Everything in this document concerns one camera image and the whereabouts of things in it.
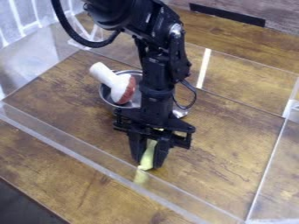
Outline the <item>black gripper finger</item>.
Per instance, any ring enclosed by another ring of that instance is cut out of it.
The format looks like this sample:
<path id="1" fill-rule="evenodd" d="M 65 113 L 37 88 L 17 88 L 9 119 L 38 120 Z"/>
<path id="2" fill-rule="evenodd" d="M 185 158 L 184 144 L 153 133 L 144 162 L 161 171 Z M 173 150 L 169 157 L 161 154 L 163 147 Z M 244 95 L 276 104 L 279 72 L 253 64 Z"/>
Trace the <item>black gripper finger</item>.
<path id="1" fill-rule="evenodd" d="M 146 137 L 134 131 L 129 131 L 126 135 L 132 159 L 140 162 L 146 149 Z"/>
<path id="2" fill-rule="evenodd" d="M 160 137 L 153 147 L 153 168 L 163 166 L 171 146 L 171 139 L 168 137 Z"/>

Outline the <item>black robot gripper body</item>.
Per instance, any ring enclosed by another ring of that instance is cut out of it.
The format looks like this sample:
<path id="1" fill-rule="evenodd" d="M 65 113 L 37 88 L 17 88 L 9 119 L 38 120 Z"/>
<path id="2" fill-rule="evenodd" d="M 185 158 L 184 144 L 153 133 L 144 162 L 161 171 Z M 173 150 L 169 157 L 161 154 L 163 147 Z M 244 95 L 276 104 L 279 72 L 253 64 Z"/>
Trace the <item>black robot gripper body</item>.
<path id="1" fill-rule="evenodd" d="M 140 87 L 141 105 L 138 108 L 114 110 L 114 129 L 125 133 L 134 131 L 157 142 L 160 137 L 171 139 L 173 146 L 191 148 L 195 127 L 173 115 L 175 88 L 153 90 Z"/>

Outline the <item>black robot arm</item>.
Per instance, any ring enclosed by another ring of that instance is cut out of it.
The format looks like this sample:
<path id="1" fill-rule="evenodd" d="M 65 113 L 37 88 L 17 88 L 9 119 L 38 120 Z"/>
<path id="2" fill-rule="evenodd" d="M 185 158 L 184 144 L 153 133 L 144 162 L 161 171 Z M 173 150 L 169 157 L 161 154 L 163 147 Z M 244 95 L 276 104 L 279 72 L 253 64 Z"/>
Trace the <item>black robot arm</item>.
<path id="1" fill-rule="evenodd" d="M 160 0 L 82 0 L 94 24 L 134 39 L 142 68 L 141 106 L 114 110 L 114 129 L 126 133 L 130 155 L 141 160 L 146 141 L 156 141 L 153 167 L 163 166 L 172 147 L 191 147 L 195 127 L 173 115 L 175 84 L 191 75 L 179 15 Z"/>

